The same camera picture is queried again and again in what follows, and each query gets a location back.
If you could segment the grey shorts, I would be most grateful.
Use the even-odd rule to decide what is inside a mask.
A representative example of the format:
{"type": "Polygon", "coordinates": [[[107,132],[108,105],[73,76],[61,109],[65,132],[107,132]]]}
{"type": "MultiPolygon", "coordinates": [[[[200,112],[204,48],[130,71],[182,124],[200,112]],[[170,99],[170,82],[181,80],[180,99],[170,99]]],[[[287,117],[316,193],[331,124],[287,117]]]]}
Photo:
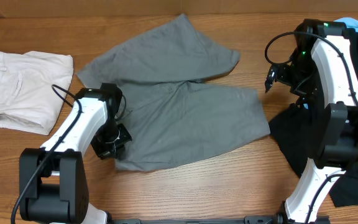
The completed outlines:
{"type": "Polygon", "coordinates": [[[78,72],[87,88],[116,84],[132,136],[118,170],[169,169],[209,159],[269,134],[257,91],[214,85],[240,53],[196,30],[187,16],[138,35],[78,72]]]}

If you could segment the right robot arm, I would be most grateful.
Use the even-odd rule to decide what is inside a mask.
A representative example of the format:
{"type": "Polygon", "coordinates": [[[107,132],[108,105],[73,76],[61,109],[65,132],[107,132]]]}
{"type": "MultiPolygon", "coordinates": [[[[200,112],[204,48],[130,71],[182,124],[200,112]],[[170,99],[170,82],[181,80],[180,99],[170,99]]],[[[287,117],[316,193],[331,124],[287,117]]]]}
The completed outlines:
{"type": "Polygon", "coordinates": [[[277,214],[246,223],[328,223],[318,215],[327,196],[336,205],[358,204],[358,32],[305,19],[293,36],[294,52],[272,62],[265,87],[280,82],[297,96],[269,127],[300,179],[277,214]]]}

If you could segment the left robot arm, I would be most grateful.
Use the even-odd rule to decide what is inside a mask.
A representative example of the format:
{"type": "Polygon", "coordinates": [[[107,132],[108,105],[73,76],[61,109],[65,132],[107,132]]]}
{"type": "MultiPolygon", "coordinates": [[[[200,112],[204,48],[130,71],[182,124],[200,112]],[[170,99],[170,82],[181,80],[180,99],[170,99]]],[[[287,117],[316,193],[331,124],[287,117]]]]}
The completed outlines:
{"type": "Polygon", "coordinates": [[[11,213],[37,223],[112,223],[109,212],[90,204],[83,157],[92,147],[100,159],[118,159],[132,137],[120,122],[126,98],[103,83],[73,95],[71,112],[39,148],[19,158],[19,196],[11,213]]]}

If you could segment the black polo shirt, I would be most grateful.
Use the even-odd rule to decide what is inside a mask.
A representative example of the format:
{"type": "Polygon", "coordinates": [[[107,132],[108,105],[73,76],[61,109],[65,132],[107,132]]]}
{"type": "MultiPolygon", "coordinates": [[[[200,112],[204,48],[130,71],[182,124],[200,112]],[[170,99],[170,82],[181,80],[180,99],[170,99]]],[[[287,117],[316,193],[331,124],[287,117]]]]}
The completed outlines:
{"type": "MultiPolygon", "coordinates": [[[[351,57],[358,79],[358,32],[350,32],[351,57]]],[[[308,157],[307,129],[312,116],[308,109],[291,104],[270,122],[270,135],[276,140],[281,152],[297,176],[303,172],[308,157]]],[[[336,207],[358,205],[358,162],[341,177],[330,191],[336,207]]]]}

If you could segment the folded beige shorts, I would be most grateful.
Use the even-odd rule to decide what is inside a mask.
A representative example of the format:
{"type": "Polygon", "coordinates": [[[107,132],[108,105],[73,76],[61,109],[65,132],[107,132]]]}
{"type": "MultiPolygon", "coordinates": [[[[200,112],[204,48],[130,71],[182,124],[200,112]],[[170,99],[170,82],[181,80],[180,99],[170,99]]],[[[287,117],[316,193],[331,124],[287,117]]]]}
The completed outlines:
{"type": "Polygon", "coordinates": [[[0,51],[0,128],[48,135],[63,104],[52,85],[68,89],[73,72],[71,55],[0,51]]]}

